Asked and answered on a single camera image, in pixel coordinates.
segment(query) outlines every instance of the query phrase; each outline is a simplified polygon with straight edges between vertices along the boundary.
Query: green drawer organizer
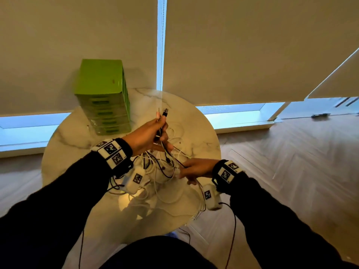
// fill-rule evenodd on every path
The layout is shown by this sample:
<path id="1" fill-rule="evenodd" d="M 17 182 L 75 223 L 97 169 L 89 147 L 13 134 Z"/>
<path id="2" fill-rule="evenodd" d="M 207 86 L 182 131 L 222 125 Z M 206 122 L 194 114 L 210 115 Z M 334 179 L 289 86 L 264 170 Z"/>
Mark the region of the green drawer organizer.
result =
<path id="1" fill-rule="evenodd" d="M 75 95 L 97 135 L 131 131 L 130 101 L 121 60 L 83 59 Z"/>

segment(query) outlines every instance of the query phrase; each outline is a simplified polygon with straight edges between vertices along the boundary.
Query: roller blind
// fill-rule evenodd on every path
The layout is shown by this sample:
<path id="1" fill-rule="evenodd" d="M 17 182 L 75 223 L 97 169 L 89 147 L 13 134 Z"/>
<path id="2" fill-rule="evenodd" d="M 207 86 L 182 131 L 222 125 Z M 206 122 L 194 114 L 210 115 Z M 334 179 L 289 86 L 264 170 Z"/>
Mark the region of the roller blind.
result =
<path id="1" fill-rule="evenodd" d="M 66 112 L 82 58 L 156 88 L 157 0 L 0 0 L 0 115 Z"/>
<path id="2" fill-rule="evenodd" d="M 359 47 L 359 0 L 168 0 L 163 90 L 195 105 L 301 101 Z"/>
<path id="3" fill-rule="evenodd" d="M 323 81 L 308 97 L 359 96 L 359 49 Z"/>

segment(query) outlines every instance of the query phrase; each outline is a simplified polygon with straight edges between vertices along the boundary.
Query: person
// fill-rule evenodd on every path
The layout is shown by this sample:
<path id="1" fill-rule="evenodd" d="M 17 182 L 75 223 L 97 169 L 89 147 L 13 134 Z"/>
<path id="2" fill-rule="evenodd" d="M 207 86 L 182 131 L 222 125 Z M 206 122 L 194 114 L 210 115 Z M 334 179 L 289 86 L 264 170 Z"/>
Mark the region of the person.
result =
<path id="1" fill-rule="evenodd" d="M 10 208 L 0 218 L 1 267 L 61 268 L 91 209 L 106 193 L 110 177 L 128 172 L 131 156 L 149 149 L 163 151 L 154 143 L 160 128 L 160 140 L 173 149 L 165 119 L 162 116 L 122 139 L 98 144 L 51 184 Z M 248 245 L 262 268 L 358 268 L 342 261 L 332 245 L 235 163 L 192 158 L 184 166 L 180 177 L 186 177 L 188 183 L 196 184 L 198 177 L 212 177 L 217 189 L 231 196 L 231 208 L 243 223 Z M 157 268 L 215 268 L 192 246 L 168 236 L 129 244 L 101 268 L 145 268 L 150 260 Z"/>

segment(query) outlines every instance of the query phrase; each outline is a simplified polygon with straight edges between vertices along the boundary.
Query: white device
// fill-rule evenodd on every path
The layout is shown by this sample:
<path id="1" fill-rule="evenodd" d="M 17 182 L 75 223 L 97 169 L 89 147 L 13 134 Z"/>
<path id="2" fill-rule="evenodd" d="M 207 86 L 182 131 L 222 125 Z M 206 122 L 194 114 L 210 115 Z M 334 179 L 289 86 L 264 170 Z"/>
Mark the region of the white device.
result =
<path id="1" fill-rule="evenodd" d="M 145 169 L 138 166 L 134 169 L 132 172 L 132 175 L 130 177 L 126 177 L 123 181 L 124 187 L 123 190 L 129 194 L 135 194 L 137 193 L 141 181 L 143 177 L 145 176 Z"/>
<path id="2" fill-rule="evenodd" d="M 217 191 L 216 186 L 213 184 L 207 184 L 203 186 L 203 194 L 206 202 L 206 207 L 210 211 L 216 211 L 222 208 L 222 202 L 220 193 Z"/>

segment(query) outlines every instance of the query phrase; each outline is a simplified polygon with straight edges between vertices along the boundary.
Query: marble tabletop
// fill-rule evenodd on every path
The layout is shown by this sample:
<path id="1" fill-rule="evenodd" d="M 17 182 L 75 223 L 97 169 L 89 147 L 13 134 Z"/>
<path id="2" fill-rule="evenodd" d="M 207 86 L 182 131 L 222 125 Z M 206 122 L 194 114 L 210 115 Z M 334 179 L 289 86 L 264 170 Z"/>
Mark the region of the marble tabletop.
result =
<path id="1" fill-rule="evenodd" d="M 167 131 L 171 143 L 191 157 L 221 158 L 219 141 L 212 125 L 192 104 L 175 95 L 152 89 L 130 89 L 128 95 L 132 130 L 154 119 L 157 108 L 168 108 Z M 56 129 L 45 149 L 43 186 L 63 174 L 101 140 L 123 135 L 96 135 L 82 109 L 76 108 Z M 211 183 L 204 177 L 199 181 L 202 185 Z M 150 183 L 146 186 L 146 194 L 143 192 L 131 201 L 128 194 L 106 193 L 96 204 L 86 222 L 82 268 L 98 268 L 121 244 L 177 229 L 190 221 L 204 203 L 198 187 L 187 185 L 186 179 L 174 177 L 168 181 L 156 172 L 156 182 L 157 193 L 153 183 Z M 68 254 L 64 268 L 78 266 L 80 241 Z"/>

